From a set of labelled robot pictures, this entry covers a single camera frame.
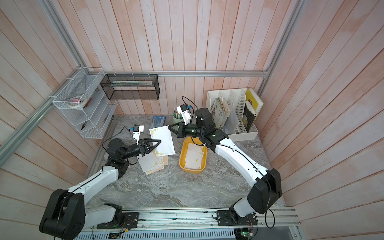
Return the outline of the white yellow-pattern paper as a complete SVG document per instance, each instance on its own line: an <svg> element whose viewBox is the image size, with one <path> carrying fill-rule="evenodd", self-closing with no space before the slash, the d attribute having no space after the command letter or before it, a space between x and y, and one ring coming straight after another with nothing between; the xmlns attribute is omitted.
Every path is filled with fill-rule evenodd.
<svg viewBox="0 0 384 240"><path fill-rule="evenodd" d="M158 168L160 165L164 165L163 157L157 157L155 153L150 153L144 157L139 158L139 164L142 171L150 171Z"/></svg>
<svg viewBox="0 0 384 240"><path fill-rule="evenodd" d="M171 131L168 126L150 129L150 135L153 140L160 140L161 143L155 148L157 157L169 156L175 154L175 148Z"/></svg>

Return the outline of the yellow plastic storage box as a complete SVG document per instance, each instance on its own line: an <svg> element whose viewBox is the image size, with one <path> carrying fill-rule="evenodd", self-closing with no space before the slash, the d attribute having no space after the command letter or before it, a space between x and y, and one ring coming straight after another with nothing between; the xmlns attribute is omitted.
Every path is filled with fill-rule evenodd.
<svg viewBox="0 0 384 240"><path fill-rule="evenodd" d="M201 165L202 168L200 170L189 170L189 169L185 168L185 158L186 158L186 154L187 154L187 150L188 150L188 145L192 144L192 143L195 144L195 145L203 147L204 156L203 156L202 165ZM181 155L180 155L179 165L180 165L180 167L182 168L182 170L184 172L193 173L193 174L200 174L205 169L205 167L206 167L207 154L208 154L208 148L203 146L203 144L200 142L199 139L194 140L191 137L186 138L184 140L184 143L183 143L183 146L182 146L182 151L181 151Z"/></svg>

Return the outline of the pink lined paper sheet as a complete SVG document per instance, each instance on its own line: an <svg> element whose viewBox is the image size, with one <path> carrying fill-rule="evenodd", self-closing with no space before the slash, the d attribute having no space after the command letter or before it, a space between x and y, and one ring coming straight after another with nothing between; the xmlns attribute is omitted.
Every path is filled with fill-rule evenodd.
<svg viewBox="0 0 384 240"><path fill-rule="evenodd" d="M168 165L169 164L169 156L163 156L163 162L164 162L164 165Z"/></svg>

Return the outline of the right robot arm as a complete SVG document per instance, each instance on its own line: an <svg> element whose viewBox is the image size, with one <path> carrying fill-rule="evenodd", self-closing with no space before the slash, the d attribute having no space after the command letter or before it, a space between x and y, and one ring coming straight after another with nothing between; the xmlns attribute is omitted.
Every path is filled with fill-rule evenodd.
<svg viewBox="0 0 384 240"><path fill-rule="evenodd" d="M280 173L257 164L240 150L224 131L215 127L207 108L197 109L194 116L190 109L187 104L178 106L177 113L182 115L183 122L168 129L178 138L199 138L203 146L227 160L252 187L246 197L230 207L230 216L237 220L254 212L265 214L282 196Z"/></svg>

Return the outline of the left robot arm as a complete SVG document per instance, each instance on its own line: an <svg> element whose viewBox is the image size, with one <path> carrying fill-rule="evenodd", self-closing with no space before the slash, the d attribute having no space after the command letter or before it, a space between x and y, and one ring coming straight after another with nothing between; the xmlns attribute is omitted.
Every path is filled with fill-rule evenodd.
<svg viewBox="0 0 384 240"><path fill-rule="evenodd" d="M121 206L104 204L86 210L86 204L126 173L130 158L144 157L160 144L161 140L152 139L140 139L132 145L120 139L111 140L107 148L108 162L100 171L69 189L57 189L51 194L39 231L62 240L73 240L83 229L97 225L122 227L125 220Z"/></svg>

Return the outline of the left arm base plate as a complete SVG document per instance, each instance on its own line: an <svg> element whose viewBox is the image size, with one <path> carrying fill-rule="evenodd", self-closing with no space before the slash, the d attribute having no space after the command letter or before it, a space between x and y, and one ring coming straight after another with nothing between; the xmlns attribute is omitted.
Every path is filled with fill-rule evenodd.
<svg viewBox="0 0 384 240"><path fill-rule="evenodd" d="M138 219L138 212L118 213L112 221L97 225L97 229L135 229Z"/></svg>

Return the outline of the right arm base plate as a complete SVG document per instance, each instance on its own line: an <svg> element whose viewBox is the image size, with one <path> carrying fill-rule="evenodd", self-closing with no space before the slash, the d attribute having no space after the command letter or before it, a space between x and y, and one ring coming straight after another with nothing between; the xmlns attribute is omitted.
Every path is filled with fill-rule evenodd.
<svg viewBox="0 0 384 240"><path fill-rule="evenodd" d="M216 211L218 225L222 227L227 226L257 226L257 217L255 214L248 214L246 217L239 217L233 211L219 210Z"/></svg>

